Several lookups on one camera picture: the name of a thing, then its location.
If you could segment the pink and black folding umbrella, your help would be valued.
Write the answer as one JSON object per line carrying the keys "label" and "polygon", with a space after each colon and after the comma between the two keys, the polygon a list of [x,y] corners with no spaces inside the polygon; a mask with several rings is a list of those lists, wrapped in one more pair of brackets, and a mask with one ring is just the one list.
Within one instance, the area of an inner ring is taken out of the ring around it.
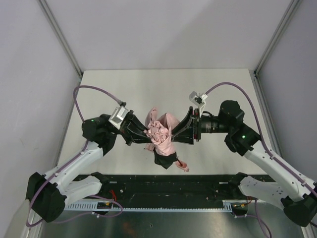
{"label": "pink and black folding umbrella", "polygon": [[168,169],[175,165],[184,172],[189,172],[188,165],[179,160],[175,146],[172,142],[172,130],[179,124],[179,120],[170,113],[165,113],[158,117],[158,111],[153,107],[145,119],[144,130],[150,143],[145,149],[153,152],[155,164]]}

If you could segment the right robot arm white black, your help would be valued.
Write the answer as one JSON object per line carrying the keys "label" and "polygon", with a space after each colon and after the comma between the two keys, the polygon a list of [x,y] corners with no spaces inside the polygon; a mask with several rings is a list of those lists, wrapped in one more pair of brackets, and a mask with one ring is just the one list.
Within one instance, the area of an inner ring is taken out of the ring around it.
{"label": "right robot arm white black", "polygon": [[262,182],[238,173],[231,183],[243,195],[281,209],[293,223],[306,227],[317,213],[317,183],[264,146],[264,140],[243,122],[243,118],[244,111],[232,100],[221,103],[217,116],[208,112],[200,115],[198,109],[190,107],[186,117],[172,130],[172,141],[193,144],[203,133],[224,133],[224,142],[231,152],[253,162],[275,181]]}

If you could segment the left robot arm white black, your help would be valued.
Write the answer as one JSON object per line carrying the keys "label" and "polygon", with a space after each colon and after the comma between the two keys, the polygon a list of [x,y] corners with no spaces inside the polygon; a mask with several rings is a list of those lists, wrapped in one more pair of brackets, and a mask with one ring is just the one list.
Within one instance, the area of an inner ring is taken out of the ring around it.
{"label": "left robot arm white black", "polygon": [[83,181],[74,179],[84,168],[107,154],[118,135],[127,145],[150,142],[145,134],[148,128],[132,110],[123,106],[116,108],[112,115],[102,114],[83,121],[81,128],[86,142],[76,155],[43,175],[35,172],[29,177],[26,199],[30,202],[30,209],[47,223],[56,220],[67,205],[98,194],[106,185],[106,180],[98,173]]}

